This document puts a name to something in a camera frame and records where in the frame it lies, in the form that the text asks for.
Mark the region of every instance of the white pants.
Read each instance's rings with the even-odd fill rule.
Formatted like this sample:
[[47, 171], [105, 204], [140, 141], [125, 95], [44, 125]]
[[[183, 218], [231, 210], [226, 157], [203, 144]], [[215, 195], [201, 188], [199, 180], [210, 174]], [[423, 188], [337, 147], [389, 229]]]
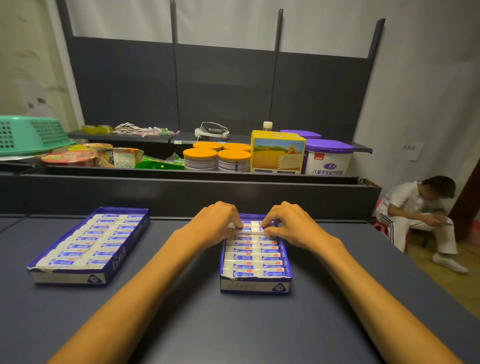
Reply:
[[401, 252], [405, 251], [405, 238], [409, 229], [433, 231], [437, 240], [439, 253], [456, 254], [456, 242], [453, 222], [451, 225], [430, 226], [420, 220], [410, 220], [400, 216], [389, 217], [386, 214], [377, 213], [377, 220], [388, 228], [388, 238]]

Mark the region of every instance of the white shoe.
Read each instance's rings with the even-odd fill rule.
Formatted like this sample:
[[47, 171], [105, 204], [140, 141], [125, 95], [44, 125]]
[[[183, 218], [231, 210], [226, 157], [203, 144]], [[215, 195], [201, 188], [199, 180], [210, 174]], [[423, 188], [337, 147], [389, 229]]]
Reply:
[[441, 266], [447, 267], [448, 269], [451, 269], [452, 271], [454, 271], [456, 273], [468, 274], [468, 269], [461, 266], [459, 263], [457, 263], [452, 258], [444, 258], [444, 257], [440, 256], [438, 253], [435, 253], [432, 256], [432, 261], [434, 263], [437, 263], [437, 264], [441, 265]]

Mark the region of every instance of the child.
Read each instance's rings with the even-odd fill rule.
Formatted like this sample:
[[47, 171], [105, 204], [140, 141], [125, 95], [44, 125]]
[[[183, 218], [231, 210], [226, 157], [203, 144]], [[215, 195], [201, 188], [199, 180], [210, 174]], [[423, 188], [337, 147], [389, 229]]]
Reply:
[[[440, 202], [440, 198], [453, 198], [454, 195], [455, 182], [445, 176], [407, 182], [387, 192], [376, 209], [377, 220], [388, 227], [388, 238], [402, 252], [409, 229], [433, 231], [437, 253], [432, 261], [456, 273], [467, 274], [468, 269], [452, 258], [457, 253], [454, 226]], [[424, 205], [440, 215], [421, 213]]]

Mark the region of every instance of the wooden floor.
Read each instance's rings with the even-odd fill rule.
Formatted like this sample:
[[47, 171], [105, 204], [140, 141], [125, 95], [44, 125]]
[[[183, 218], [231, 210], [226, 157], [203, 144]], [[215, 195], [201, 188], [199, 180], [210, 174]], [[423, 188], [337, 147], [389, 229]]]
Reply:
[[480, 246], [459, 243], [456, 261], [470, 270], [469, 275], [460, 275], [435, 264], [430, 260], [435, 253], [435, 240], [430, 239], [422, 248], [423, 237], [413, 233], [408, 255], [435, 282], [442, 286], [478, 320], [480, 320]]

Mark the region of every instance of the purple lid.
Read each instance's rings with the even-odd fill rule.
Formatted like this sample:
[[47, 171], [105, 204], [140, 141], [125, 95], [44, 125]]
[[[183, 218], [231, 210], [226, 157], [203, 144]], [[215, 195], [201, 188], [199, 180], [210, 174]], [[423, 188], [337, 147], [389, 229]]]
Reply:
[[353, 153], [351, 145], [328, 139], [307, 139], [305, 150], [317, 153]]
[[306, 130], [280, 130], [281, 133], [295, 133], [305, 139], [320, 139], [322, 136], [314, 132], [308, 132]]

